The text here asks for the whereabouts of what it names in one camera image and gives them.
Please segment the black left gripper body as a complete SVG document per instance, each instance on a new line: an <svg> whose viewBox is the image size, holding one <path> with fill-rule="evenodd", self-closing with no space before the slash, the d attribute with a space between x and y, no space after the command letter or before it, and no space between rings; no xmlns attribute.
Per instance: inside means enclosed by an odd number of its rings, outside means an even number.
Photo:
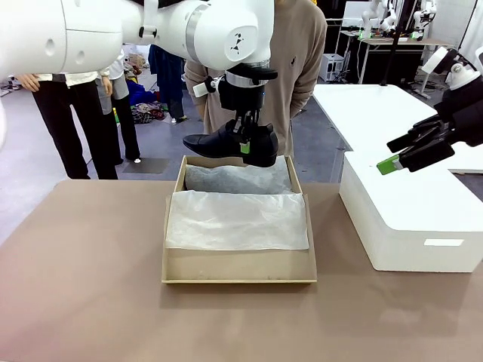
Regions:
<svg viewBox="0 0 483 362"><path fill-rule="evenodd" d="M251 78L225 74L218 83L218 94L222 109L255 112L263 108L265 84L254 84Z"/></svg>

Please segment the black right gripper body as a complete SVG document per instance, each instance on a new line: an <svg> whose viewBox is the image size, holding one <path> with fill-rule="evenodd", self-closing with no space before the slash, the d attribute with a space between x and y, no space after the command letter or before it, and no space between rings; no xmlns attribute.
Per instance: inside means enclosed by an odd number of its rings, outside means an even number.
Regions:
<svg viewBox="0 0 483 362"><path fill-rule="evenodd" d="M435 106L440 118L440 131L434 136L438 147L450 148L463 142L470 147L482 144L482 76L455 90L445 91Z"/></svg>

